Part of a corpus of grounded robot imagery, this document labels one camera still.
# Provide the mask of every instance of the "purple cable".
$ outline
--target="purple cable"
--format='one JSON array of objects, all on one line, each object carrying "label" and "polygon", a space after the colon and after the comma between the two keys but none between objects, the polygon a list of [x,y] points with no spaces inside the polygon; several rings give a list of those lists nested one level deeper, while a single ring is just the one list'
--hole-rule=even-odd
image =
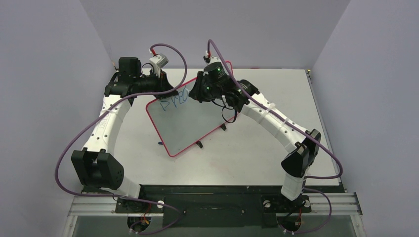
[{"label": "purple cable", "polygon": [[323,226],[325,226],[329,221],[330,221],[330,218],[332,217],[332,203],[330,202],[330,199],[329,199],[329,197],[326,195],[326,194],[324,194],[322,191],[319,191],[319,190],[315,190],[315,189],[308,189],[308,188],[304,188],[304,190],[306,190],[306,191],[310,191],[310,192],[314,192],[314,193],[318,193],[318,194],[321,194],[321,195],[323,195],[326,199],[327,199],[327,201],[328,201],[328,203],[329,203],[329,215],[328,215],[328,217],[327,217],[327,219],[326,219],[326,221],[324,221],[323,222],[323,224],[321,224],[321,225],[319,225],[318,227],[316,227],[316,228],[313,228],[313,229],[311,229],[311,230],[307,230],[307,231],[296,231],[296,232],[294,232],[294,234],[306,234],[306,233],[310,233],[310,232],[314,232],[314,231],[318,231],[319,229],[321,229]]},{"label": "purple cable", "polygon": [[[109,111],[113,110],[118,104],[120,104],[122,101],[127,100],[129,98],[134,98],[140,95],[162,95],[162,94],[166,94],[166,93],[170,93],[174,90],[177,90],[179,87],[182,86],[183,82],[186,79],[186,74],[188,72],[188,67],[186,65],[186,60],[183,57],[183,55],[179,52],[179,50],[177,50],[176,48],[174,48],[171,45],[165,44],[165,43],[157,43],[154,44],[150,47],[150,49],[153,49],[156,46],[164,46],[164,47],[168,47],[173,49],[177,54],[179,54],[180,58],[183,61],[183,64],[185,65],[185,73],[183,74],[183,78],[180,81],[180,83],[173,89],[170,89],[168,91],[163,91],[163,92],[149,92],[149,93],[136,93],[136,94],[132,94],[132,95],[128,95],[124,98],[121,98],[120,100],[118,100],[115,104],[113,104],[111,107],[109,107],[109,109],[107,111],[105,111],[101,116],[99,116],[97,119],[95,119],[91,124],[89,124],[87,127],[85,127],[80,133],[78,133],[75,138],[73,138],[70,143],[66,146],[66,148],[64,149],[64,151],[61,153],[60,158],[58,159],[57,165],[55,166],[55,173],[54,173],[54,177],[55,177],[55,182],[57,183],[57,185],[65,192],[75,195],[75,196],[82,196],[82,197],[117,197],[117,198],[124,198],[124,199],[129,199],[129,200],[133,200],[133,201],[140,201],[140,202],[145,202],[145,203],[150,203],[150,204],[155,204],[155,205],[161,205],[161,206],[165,206],[168,208],[171,208],[175,211],[177,211],[179,214],[182,214],[177,208],[167,205],[167,204],[163,204],[163,203],[157,203],[155,201],[149,201],[149,200],[144,200],[144,199],[139,199],[139,198],[132,198],[132,197],[123,197],[121,195],[115,195],[115,194],[79,194],[76,192],[73,192],[69,189],[67,189],[66,187],[63,186],[63,184],[60,182],[60,179],[58,178],[58,169],[60,168],[60,164],[65,156],[65,154],[68,152],[68,150],[71,148],[71,146],[77,141],[77,139],[79,139],[86,131],[88,131],[91,127],[93,127],[96,123],[98,123],[99,121],[101,121],[108,113]],[[163,231],[167,228],[169,228],[170,226],[172,226],[173,224],[175,224],[176,222],[178,222],[180,220],[182,216],[179,215],[179,217],[174,220],[173,222],[171,222],[170,224],[168,224],[167,226],[153,231],[153,232],[149,232],[149,233],[138,233],[140,235],[151,235],[151,234],[155,234],[157,232]]]},{"label": "purple cable", "polygon": [[[231,79],[233,80],[234,84],[236,84],[236,86],[238,86],[239,88],[242,88],[242,86],[238,83],[238,81],[234,78],[233,74],[231,73],[230,69],[227,66],[227,63],[225,62],[223,56],[221,55],[220,51],[218,50],[217,46],[215,45],[214,41],[212,41],[211,39],[208,40],[208,45],[207,45],[207,51],[208,53],[210,52],[210,45],[212,45],[215,49],[215,51],[217,52],[223,66],[225,67],[225,69],[228,72],[228,75],[230,75]],[[250,99],[252,100],[255,104],[257,104],[259,107],[263,108],[264,110],[267,110],[268,108],[265,107],[263,104],[257,102],[255,99],[253,99],[245,90],[242,90],[242,92]],[[279,120],[281,121],[285,121],[284,118],[282,118],[279,114],[277,114],[275,111],[269,110],[269,112],[271,114],[273,114],[275,117],[277,117]],[[333,176],[325,176],[325,177],[320,177],[320,176],[306,176],[307,179],[311,178],[311,179],[335,179],[335,178],[339,178],[340,176],[342,176],[343,173],[343,167],[342,164],[340,163],[340,161],[337,159],[337,157],[331,152],[329,151],[325,146],[323,146],[322,144],[320,144],[320,142],[316,141],[316,139],[312,138],[310,135],[308,135],[307,133],[301,131],[299,128],[297,128],[296,126],[292,125],[290,122],[285,121],[285,124],[290,126],[292,129],[294,129],[295,131],[301,133],[302,135],[304,135],[306,138],[310,139],[311,141],[313,141],[316,145],[318,145],[320,148],[322,148],[327,154],[329,154],[333,160],[335,160],[336,164],[339,166],[339,174],[337,175],[333,175]]]}]

